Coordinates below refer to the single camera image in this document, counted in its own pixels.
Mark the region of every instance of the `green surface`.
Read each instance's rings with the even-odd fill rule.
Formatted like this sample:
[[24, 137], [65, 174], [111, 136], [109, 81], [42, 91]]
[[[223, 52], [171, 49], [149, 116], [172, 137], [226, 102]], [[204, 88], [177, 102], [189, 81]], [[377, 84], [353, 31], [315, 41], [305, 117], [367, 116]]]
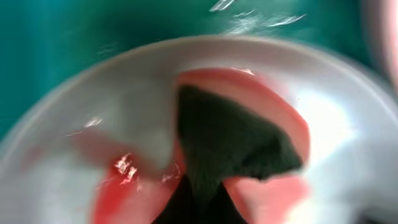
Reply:
[[[199, 34], [284, 37], [322, 45], [369, 65], [359, 0], [237, 0], [225, 11], [209, 12], [216, 1], [2, 1], [0, 136], [72, 75], [164, 39]], [[292, 16], [303, 17], [275, 26]]]

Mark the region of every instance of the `bowl rim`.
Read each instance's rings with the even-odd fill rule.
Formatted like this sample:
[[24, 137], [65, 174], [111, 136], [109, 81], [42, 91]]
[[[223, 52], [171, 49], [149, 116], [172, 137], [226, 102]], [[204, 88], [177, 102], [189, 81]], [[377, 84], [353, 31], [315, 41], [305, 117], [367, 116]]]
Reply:
[[309, 57], [315, 57], [333, 67], [340, 70], [344, 70], [345, 73], [350, 73], [350, 78], [356, 80], [359, 85], [366, 86], [369, 92], [374, 95], [378, 101], [381, 102], [384, 110], [390, 115], [392, 122], [398, 127], [398, 100], [388, 83], [383, 80], [376, 78], [377, 75], [359, 65], [357, 62], [342, 56], [338, 53], [332, 52], [328, 49], [323, 49], [317, 46], [316, 48], [308, 44], [301, 44], [299, 42], [292, 42], [284, 39], [275, 39], [272, 37], [256, 37], [250, 35], [198, 35], [193, 37], [180, 37], [177, 39], [163, 40], [148, 45], [143, 45], [119, 55], [111, 57], [102, 62], [98, 62], [81, 72], [73, 75], [59, 86], [56, 86], [53, 90], [49, 91], [41, 100], [29, 109], [20, 120], [8, 131], [0, 142], [0, 176], [4, 167], [9, 161], [10, 155], [17, 149], [18, 143], [25, 136], [26, 132], [32, 128], [34, 121], [41, 116], [46, 110], [48, 110], [54, 103], [58, 101], [64, 95], [67, 95], [70, 91], [73, 91], [74, 87], [80, 85], [89, 77], [96, 75], [99, 71], [106, 67], [110, 67], [121, 60], [127, 60], [133, 55], [139, 55], [152, 50], [171, 47], [179, 44], [189, 44], [202, 41], [241, 41], [251, 42], [266, 45], [278, 46], [287, 50], [293, 50]]

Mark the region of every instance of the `white bowl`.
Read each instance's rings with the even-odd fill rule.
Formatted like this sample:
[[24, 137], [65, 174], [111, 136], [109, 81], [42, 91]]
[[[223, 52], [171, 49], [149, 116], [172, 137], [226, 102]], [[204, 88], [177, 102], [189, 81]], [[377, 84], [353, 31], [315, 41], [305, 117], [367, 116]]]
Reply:
[[[69, 134], [88, 121], [139, 146], [160, 166], [171, 157], [173, 81], [182, 71], [259, 71], [308, 124], [302, 177], [319, 203], [314, 223], [352, 223], [364, 209], [398, 220], [398, 107], [372, 75], [309, 47], [256, 37], [201, 36], [131, 50], [51, 92], [1, 146], [0, 223], [86, 223], [104, 170], [79, 159]], [[43, 153], [33, 159], [37, 149]], [[31, 165], [21, 170], [30, 156]]]

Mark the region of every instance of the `teal background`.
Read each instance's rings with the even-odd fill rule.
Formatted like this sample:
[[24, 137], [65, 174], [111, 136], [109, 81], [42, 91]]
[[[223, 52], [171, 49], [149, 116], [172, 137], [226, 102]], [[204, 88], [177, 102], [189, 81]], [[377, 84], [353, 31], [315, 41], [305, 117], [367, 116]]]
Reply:
[[[131, 48], [199, 34], [283, 37], [333, 49], [370, 66], [359, 0], [2, 0], [0, 138], [67, 78]], [[290, 16], [296, 22], [275, 26]]]

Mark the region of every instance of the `dark green sponge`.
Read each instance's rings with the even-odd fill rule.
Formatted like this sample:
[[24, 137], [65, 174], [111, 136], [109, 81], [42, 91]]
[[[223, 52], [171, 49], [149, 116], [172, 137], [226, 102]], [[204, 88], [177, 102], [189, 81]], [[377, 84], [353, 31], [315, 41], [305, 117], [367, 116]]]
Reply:
[[[191, 200], [189, 209], [195, 211], [190, 213], [194, 216], [190, 223], [220, 222], [221, 214], [236, 213], [223, 179], [267, 179], [301, 167], [288, 135], [247, 108], [189, 85], [179, 89], [178, 97], [178, 135], [187, 165], [185, 185], [189, 190], [185, 191], [189, 194], [174, 199], [172, 206], [169, 203], [163, 215]], [[217, 211], [209, 209], [214, 204]]]

